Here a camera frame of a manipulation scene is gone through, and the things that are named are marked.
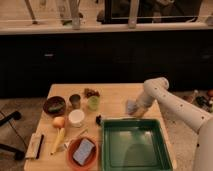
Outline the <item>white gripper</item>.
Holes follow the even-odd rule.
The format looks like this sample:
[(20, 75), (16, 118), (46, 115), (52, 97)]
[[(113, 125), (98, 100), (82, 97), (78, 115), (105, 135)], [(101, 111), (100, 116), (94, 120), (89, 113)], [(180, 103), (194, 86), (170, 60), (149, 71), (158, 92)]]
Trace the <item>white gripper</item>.
[(142, 92), (136, 99), (136, 104), (138, 108), (132, 116), (135, 118), (142, 118), (144, 114), (148, 111), (147, 108), (151, 107), (154, 102), (154, 98), (151, 97), (146, 92)]

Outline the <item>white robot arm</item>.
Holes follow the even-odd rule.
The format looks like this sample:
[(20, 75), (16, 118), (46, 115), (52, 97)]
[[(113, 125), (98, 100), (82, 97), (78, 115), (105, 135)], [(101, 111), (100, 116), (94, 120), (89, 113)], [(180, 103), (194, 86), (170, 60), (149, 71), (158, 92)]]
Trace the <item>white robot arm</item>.
[(171, 94), (165, 77), (148, 79), (135, 101), (133, 116), (141, 118), (157, 100), (198, 134), (193, 171), (213, 171), (213, 115)]

